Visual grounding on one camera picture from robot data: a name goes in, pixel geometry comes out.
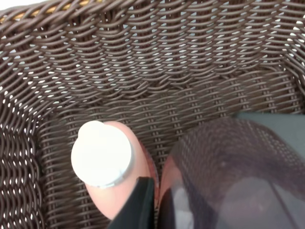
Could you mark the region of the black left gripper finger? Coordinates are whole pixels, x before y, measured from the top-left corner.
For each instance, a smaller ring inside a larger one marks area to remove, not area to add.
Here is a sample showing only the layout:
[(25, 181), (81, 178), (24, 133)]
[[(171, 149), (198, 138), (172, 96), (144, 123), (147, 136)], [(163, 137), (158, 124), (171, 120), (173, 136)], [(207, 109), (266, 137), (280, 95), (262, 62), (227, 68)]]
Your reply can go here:
[(109, 229), (154, 228), (154, 180), (139, 177), (136, 186)]

